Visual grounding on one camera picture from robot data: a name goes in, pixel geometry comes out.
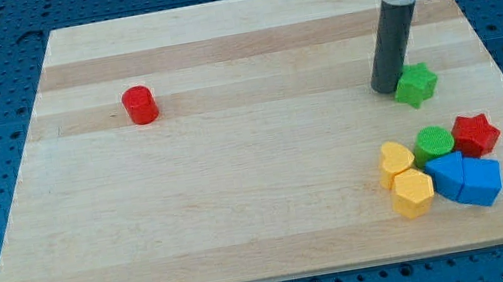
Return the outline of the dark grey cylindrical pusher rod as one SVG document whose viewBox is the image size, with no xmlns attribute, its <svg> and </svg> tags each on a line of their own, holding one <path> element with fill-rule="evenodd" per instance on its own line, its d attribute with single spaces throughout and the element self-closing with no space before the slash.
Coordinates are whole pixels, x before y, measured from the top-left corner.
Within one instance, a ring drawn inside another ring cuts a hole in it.
<svg viewBox="0 0 503 282">
<path fill-rule="evenodd" d="M 380 94 L 395 92 L 403 73 L 415 3 L 394 5 L 381 2 L 371 87 Z"/>
</svg>

